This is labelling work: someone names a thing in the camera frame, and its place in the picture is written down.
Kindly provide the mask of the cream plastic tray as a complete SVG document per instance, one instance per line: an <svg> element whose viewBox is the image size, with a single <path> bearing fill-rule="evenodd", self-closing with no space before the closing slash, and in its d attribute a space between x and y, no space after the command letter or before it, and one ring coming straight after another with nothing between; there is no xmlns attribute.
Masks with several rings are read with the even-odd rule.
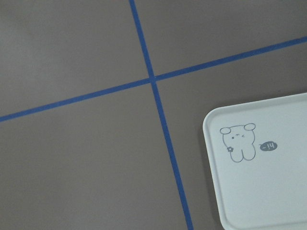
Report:
<svg viewBox="0 0 307 230"><path fill-rule="evenodd" d="M213 109L202 129L224 229L306 229L305 93Z"/></svg>

